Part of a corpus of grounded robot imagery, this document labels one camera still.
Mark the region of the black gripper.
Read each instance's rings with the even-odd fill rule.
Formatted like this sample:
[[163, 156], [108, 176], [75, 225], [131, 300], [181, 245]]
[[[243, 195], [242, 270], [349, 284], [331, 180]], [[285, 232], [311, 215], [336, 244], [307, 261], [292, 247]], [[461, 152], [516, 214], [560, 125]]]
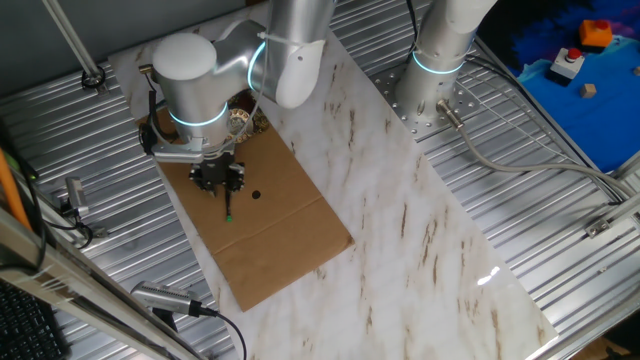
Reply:
[[222, 185], [227, 192], [238, 192], [245, 185], [245, 166], [243, 163], [233, 163], [235, 156], [223, 153], [221, 156], [204, 160], [191, 169], [189, 179], [202, 191], [216, 197], [216, 187]]

